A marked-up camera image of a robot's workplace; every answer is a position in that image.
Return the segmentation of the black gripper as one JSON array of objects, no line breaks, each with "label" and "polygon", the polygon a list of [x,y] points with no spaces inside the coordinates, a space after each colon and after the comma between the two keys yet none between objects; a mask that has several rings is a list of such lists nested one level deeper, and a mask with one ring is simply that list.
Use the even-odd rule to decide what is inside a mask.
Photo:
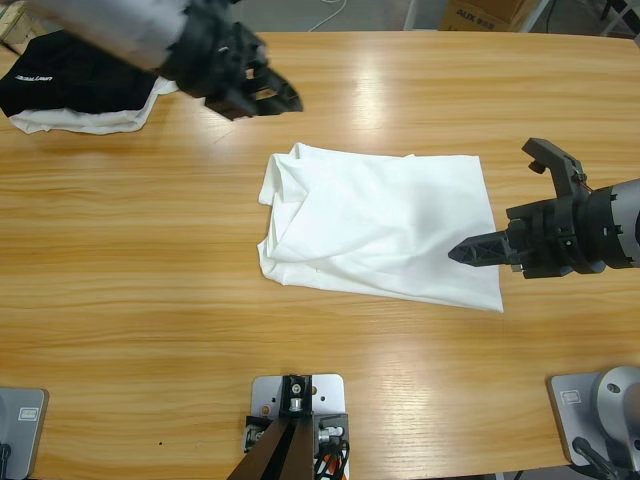
[{"label": "black gripper", "polygon": [[598,274],[606,264],[598,250],[608,194],[592,192],[532,202],[506,210],[505,231],[467,237],[448,258],[472,267],[510,265],[527,279]]},{"label": "black gripper", "polygon": [[189,1],[161,76],[229,119],[302,112],[296,90],[266,65],[261,42],[229,19],[227,1]]}]

